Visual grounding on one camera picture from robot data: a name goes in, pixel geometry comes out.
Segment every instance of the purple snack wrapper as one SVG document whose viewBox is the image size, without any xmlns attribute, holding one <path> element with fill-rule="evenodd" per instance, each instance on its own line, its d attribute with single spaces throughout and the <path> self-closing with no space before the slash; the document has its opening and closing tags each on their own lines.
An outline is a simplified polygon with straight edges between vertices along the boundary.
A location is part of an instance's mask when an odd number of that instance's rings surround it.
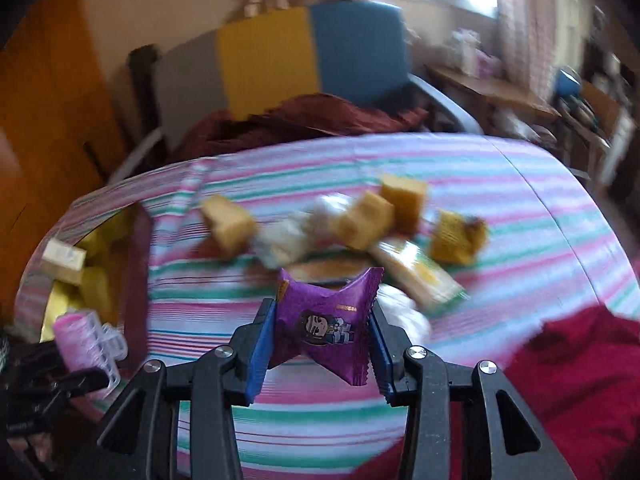
<svg viewBox="0 0 640 480">
<path fill-rule="evenodd" d="M 367 383 L 367 319 L 384 269 L 371 267 L 340 290 L 300 283 L 280 271 L 269 368 L 303 353 L 352 386 Z"/>
</svg>

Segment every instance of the wooden cabinet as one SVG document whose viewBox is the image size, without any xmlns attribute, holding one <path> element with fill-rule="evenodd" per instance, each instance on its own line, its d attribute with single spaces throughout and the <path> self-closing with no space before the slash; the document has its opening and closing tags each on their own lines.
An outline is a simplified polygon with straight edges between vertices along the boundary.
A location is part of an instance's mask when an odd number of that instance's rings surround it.
<svg viewBox="0 0 640 480">
<path fill-rule="evenodd" d="M 37 0 L 0 52 L 0 319 L 31 253 L 126 152 L 81 0 Z"/>
</svg>

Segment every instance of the cartoon character print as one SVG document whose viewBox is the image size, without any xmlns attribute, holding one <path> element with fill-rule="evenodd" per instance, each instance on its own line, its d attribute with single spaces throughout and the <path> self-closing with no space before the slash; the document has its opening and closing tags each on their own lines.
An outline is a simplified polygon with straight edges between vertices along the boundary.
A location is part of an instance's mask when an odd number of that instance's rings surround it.
<svg viewBox="0 0 640 480">
<path fill-rule="evenodd" d="M 341 317 L 318 314 L 305 310 L 300 316 L 302 340 L 312 345 L 344 344 L 353 342 L 351 323 Z"/>
</svg>

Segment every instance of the metal screw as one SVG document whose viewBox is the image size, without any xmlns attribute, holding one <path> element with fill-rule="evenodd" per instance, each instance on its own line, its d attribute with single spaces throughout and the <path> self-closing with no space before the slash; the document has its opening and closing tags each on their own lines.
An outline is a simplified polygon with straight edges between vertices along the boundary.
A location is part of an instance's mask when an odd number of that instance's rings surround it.
<svg viewBox="0 0 640 480">
<path fill-rule="evenodd" d="M 158 359 L 151 359 L 151 361 L 147 361 L 142 368 L 148 374 L 155 374 L 160 368 L 162 368 L 162 361 Z"/>
<path fill-rule="evenodd" d="M 216 357 L 227 358 L 231 357 L 234 354 L 234 349 L 229 345 L 222 345 L 216 348 L 213 353 L 216 355 Z"/>
<path fill-rule="evenodd" d="M 414 359 L 424 359 L 425 357 L 427 357 L 426 348 L 423 348 L 421 346 L 409 346 L 406 352 L 409 357 L 412 357 Z"/>
<path fill-rule="evenodd" d="M 482 361 L 478 368 L 485 374 L 495 374 L 498 371 L 498 367 L 493 361 Z"/>
</svg>

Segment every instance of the pink striped cloth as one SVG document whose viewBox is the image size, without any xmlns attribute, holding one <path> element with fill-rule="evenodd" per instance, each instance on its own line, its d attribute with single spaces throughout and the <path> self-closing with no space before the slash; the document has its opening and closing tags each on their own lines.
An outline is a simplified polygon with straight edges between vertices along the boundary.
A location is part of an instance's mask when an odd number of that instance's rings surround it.
<svg viewBox="0 0 640 480">
<path fill-rule="evenodd" d="M 213 260 L 200 201 L 222 193 L 260 224 L 308 207 L 323 193 L 356 195 L 381 173 L 426 180 L 423 218 L 438 208 L 481 216 L 490 239 L 472 267 L 451 269 L 470 299 L 431 319 L 431 349 L 473 365 L 507 364 L 542 323 L 605 303 L 637 317 L 640 289 L 611 228 L 587 192 L 551 155 L 492 137 L 397 134 L 317 139 L 201 158 L 98 190 L 77 200 L 50 231 L 78 241 L 114 210 L 142 201 L 154 218 L 148 293 L 149 357 L 168 365 L 228 342 L 274 294 L 273 275 L 245 254 Z M 429 223 L 417 237 L 427 243 Z M 44 243 L 25 270 L 15 323 L 37 340 L 48 280 Z M 98 406 L 104 410 L 107 404 Z M 178 465 L 188 472 L 190 406 L 180 410 Z M 406 410 L 390 408 L 372 374 L 366 386 L 342 382 L 299 357 L 269 370 L 250 408 L 234 409 L 245 478 L 343 478 L 404 432 Z"/>
</svg>

